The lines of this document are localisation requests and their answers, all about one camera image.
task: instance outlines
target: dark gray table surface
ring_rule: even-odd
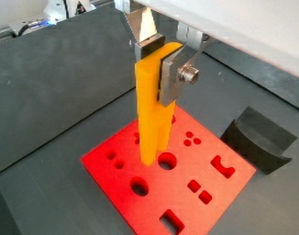
[[[298,137],[285,152],[293,161],[256,174],[210,234],[299,235],[299,110],[206,55],[198,68],[202,79],[178,104],[218,136],[253,106]],[[81,158],[134,118],[131,91],[0,173],[23,235],[133,234]]]
[[[103,6],[0,43],[0,171],[135,86],[121,18]]]

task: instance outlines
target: black block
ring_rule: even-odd
[[[282,154],[297,137],[250,106],[230,124],[222,140],[266,174],[292,161]]]

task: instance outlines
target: rectangular hole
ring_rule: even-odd
[[[181,234],[182,230],[185,229],[185,223],[182,222],[179,217],[175,216],[174,212],[170,209],[165,212],[159,220],[163,223],[171,235]]]

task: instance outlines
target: red board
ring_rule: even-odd
[[[256,168],[181,108],[170,147],[141,161],[138,121],[83,157],[83,164],[139,235],[207,234]]]

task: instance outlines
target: small square hole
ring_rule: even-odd
[[[191,189],[194,193],[199,191],[202,188],[201,184],[197,182],[197,180],[191,180],[190,183],[187,184],[187,187]]]
[[[211,202],[211,200],[213,200],[213,196],[209,194],[207,191],[203,190],[201,195],[199,195],[199,199],[207,205]]]

